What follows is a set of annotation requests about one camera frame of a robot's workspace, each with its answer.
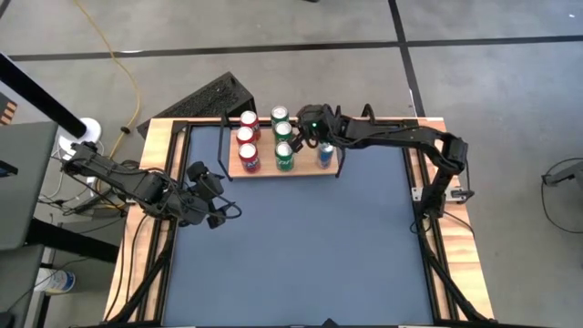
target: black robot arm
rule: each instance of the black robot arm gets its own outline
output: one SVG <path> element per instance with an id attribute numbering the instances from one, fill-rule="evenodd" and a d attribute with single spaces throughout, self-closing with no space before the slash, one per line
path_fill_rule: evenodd
<path id="1" fill-rule="evenodd" d="M 334 114 L 329 105 L 308 105 L 298 112 L 299 133 L 291 141 L 291 148 L 298 152 L 305 141 L 311 148 L 326 142 L 340 149 L 364 149 L 374 145 L 420 149 L 437 167 L 431 185 L 423 189 L 421 212 L 441 218 L 445 191 L 451 179 L 465 169 L 467 143 L 434 128 L 395 128 L 377 124 L 369 105 L 365 111 L 371 119 L 347 117 L 339 110 Z M 437 140 L 443 143 L 442 150 L 435 146 Z"/>
<path id="2" fill-rule="evenodd" d="M 134 200 L 150 217 L 159 220 L 177 220 L 181 226 L 200 224 L 207 219 L 214 229 L 240 216 L 234 203 L 216 209 L 213 199 L 220 197 L 222 176 L 210 173 L 202 162 L 196 162 L 187 170 L 189 179 L 196 184 L 184 189 L 162 169 L 130 169 L 97 154 L 93 143 L 73 146 L 75 155 L 63 162 L 67 175 L 97 177 L 128 199 Z M 227 209 L 234 207 L 236 216 L 228 216 Z"/>

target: green soda can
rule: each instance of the green soda can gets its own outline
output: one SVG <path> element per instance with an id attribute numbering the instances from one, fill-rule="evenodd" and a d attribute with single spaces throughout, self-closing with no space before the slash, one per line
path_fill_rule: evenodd
<path id="1" fill-rule="evenodd" d="M 291 171 L 293 169 L 293 151 L 290 144 L 283 141 L 275 147 L 275 164 L 280 171 Z"/>
<path id="2" fill-rule="evenodd" d="M 289 122 L 290 113 L 288 109 L 284 106 L 276 106 L 271 110 L 271 128 L 275 129 L 275 126 L 280 122 Z"/>
<path id="3" fill-rule="evenodd" d="M 290 122 L 280 122 L 275 125 L 275 143 L 288 141 L 292 138 L 292 125 Z"/>

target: black crate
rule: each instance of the black crate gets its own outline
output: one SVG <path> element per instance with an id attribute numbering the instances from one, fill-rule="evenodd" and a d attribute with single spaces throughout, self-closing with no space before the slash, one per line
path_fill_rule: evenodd
<path id="1" fill-rule="evenodd" d="M 154 118 L 220 118 L 223 112 L 235 118 L 245 110 L 257 113 L 253 95 L 227 72 Z M 137 127 L 143 138 L 148 134 L 148 127 L 149 120 Z"/>

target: wooden tray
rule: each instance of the wooden tray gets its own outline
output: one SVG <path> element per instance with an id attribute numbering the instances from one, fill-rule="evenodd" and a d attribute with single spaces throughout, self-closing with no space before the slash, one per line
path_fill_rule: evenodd
<path id="1" fill-rule="evenodd" d="M 317 149 L 305 145 L 293 156 L 294 167 L 291 171 L 281 172 L 275 165 L 275 136 L 271 128 L 261 129 L 261 138 L 257 142 L 261 169 L 255 173 L 247 173 L 240 163 L 237 129 L 230 132 L 229 175 L 232 178 L 265 178 L 265 177 L 297 177 L 314 175 L 333 175 L 338 171 L 338 154 L 336 149 L 332 154 L 332 163 L 328 169 L 317 165 Z"/>

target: red soda can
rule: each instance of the red soda can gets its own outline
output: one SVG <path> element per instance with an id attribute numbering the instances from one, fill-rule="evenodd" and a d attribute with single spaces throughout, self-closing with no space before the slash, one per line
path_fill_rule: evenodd
<path id="1" fill-rule="evenodd" d="M 240 125 L 242 127 L 248 127 L 253 130 L 255 134 L 255 139 L 259 140 L 261 138 L 261 129 L 259 128 L 259 118 L 257 114 L 250 110 L 246 110 L 240 115 Z"/>
<path id="2" fill-rule="evenodd" d="M 237 130 L 237 143 L 243 145 L 246 143 L 252 143 L 255 145 L 255 134 L 253 130 L 249 127 L 241 127 Z"/>
<path id="3" fill-rule="evenodd" d="M 253 144 L 244 144 L 239 147 L 239 158 L 243 168 L 249 173 L 255 173 L 261 168 L 257 148 Z"/>

